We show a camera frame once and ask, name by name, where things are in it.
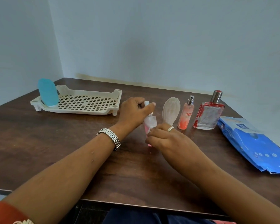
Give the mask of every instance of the person's left hand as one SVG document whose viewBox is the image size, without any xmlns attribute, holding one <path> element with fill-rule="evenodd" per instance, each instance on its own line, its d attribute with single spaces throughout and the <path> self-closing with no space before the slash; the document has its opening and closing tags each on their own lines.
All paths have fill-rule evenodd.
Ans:
<svg viewBox="0 0 280 224">
<path fill-rule="evenodd" d="M 121 123 L 133 131 L 142 124 L 146 116 L 152 113 L 156 103 L 150 103 L 144 107 L 143 97 L 130 97 L 121 104 L 118 123 Z"/>
</svg>

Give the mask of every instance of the tabletop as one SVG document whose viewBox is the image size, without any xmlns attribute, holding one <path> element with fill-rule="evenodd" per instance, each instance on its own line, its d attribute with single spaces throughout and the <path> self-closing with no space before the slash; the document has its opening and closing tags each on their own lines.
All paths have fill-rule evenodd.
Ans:
<svg viewBox="0 0 280 224">
<path fill-rule="evenodd" d="M 144 97 L 156 103 L 154 115 L 159 123 L 168 98 L 177 97 L 182 109 L 189 96 L 194 95 L 193 117 L 187 130 L 179 131 L 190 137 L 219 167 L 280 207 L 280 175 L 256 169 L 218 127 L 208 131 L 191 127 L 199 105 L 209 101 L 211 95 L 69 78 L 55 84 L 74 90 L 112 92 L 121 89 L 121 102 L 129 97 Z M 39 92 L 35 90 L 0 106 L 0 192 L 15 190 L 87 143 L 101 128 L 115 124 L 119 117 L 37 112 L 30 105 L 37 96 Z M 228 105 L 222 115 L 240 117 Z M 169 166 L 158 150 L 148 147 L 145 137 L 143 126 L 127 136 L 120 149 L 99 169 L 82 199 L 225 216 L 194 184 Z"/>
</svg>

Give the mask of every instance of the white oval brush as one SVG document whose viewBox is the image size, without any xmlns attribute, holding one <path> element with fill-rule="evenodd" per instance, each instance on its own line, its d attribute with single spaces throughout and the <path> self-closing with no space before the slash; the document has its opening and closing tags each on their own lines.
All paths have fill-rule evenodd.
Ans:
<svg viewBox="0 0 280 224">
<path fill-rule="evenodd" d="M 176 97 L 169 98 L 163 106 L 163 122 L 173 125 L 180 111 L 180 102 Z"/>
</svg>

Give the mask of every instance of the metal watch band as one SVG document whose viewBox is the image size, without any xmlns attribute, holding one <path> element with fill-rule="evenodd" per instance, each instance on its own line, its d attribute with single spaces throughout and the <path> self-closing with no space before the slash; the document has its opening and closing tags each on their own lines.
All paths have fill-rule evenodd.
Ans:
<svg viewBox="0 0 280 224">
<path fill-rule="evenodd" d="M 114 148 L 113 151 L 116 151 L 117 149 L 119 149 L 119 147 L 121 146 L 120 141 L 119 141 L 118 137 L 116 136 L 116 134 L 112 130 L 107 129 L 107 128 L 103 128 L 100 131 L 98 131 L 98 133 L 96 135 L 99 135 L 100 133 L 105 133 L 106 135 L 108 135 L 112 139 L 112 141 L 115 144 L 115 148 Z"/>
</svg>

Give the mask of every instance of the ring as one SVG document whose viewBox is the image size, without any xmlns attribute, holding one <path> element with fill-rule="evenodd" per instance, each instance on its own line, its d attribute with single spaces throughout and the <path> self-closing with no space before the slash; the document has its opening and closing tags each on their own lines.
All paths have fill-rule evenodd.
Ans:
<svg viewBox="0 0 280 224">
<path fill-rule="evenodd" d="M 174 127 L 170 127 L 170 128 L 168 129 L 168 132 L 170 132 L 172 129 L 174 129 Z"/>
</svg>

